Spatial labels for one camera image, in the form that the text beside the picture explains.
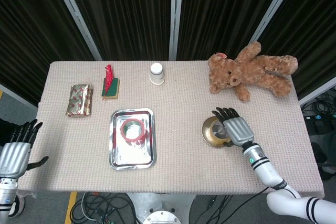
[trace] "teddy bear head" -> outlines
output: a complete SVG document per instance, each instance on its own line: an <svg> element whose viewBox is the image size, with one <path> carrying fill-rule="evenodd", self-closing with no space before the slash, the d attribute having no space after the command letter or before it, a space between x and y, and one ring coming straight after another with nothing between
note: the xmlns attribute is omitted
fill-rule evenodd
<svg viewBox="0 0 336 224"><path fill-rule="evenodd" d="M216 53L208 60L210 68L209 80L211 84L220 89L237 86L241 83L239 65L231 59L226 59L226 55Z"/></svg>

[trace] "robotic arm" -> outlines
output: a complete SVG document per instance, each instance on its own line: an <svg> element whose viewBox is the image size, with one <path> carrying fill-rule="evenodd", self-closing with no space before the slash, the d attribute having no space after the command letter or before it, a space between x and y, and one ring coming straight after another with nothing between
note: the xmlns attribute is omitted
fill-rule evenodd
<svg viewBox="0 0 336 224"><path fill-rule="evenodd" d="M313 197L301 198L296 190L277 173L246 121L232 108L218 108L213 113L223 124L234 145L243 148L243 155L261 182L275 191L267 195L268 207L278 215L291 215L319 224L336 224L336 204Z"/></svg>
<svg viewBox="0 0 336 224"><path fill-rule="evenodd" d="M11 141L6 143L0 156L0 224L5 224L12 204L15 200L18 179L26 170L37 168L48 160L44 157L40 162L29 164L30 150L33 147L38 130L42 123L33 120L14 131Z"/></svg>

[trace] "wrapped gift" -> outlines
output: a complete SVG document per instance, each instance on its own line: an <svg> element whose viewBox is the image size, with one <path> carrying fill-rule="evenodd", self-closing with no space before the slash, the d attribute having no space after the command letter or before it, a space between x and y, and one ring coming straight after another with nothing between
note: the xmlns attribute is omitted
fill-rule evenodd
<svg viewBox="0 0 336 224"><path fill-rule="evenodd" d="M92 87L89 84L77 84L71 87L68 116L81 117L90 114Z"/></svg>

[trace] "red feather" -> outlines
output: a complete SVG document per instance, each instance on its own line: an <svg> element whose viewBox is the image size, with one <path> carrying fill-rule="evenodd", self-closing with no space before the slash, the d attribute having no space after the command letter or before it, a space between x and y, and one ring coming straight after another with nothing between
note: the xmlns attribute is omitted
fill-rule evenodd
<svg viewBox="0 0 336 224"><path fill-rule="evenodd" d="M106 69L106 77L105 77L105 95L106 95L112 85L113 69L111 67L111 64L107 65L105 69Z"/></svg>

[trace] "white cup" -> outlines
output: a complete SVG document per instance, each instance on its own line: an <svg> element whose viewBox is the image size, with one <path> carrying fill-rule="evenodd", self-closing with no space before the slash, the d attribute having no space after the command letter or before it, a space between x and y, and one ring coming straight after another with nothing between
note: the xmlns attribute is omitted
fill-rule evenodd
<svg viewBox="0 0 336 224"><path fill-rule="evenodd" d="M156 62L153 63L151 66L151 74L149 76L149 79L154 85L161 85L164 83L164 72L163 67L160 63Z"/></svg>

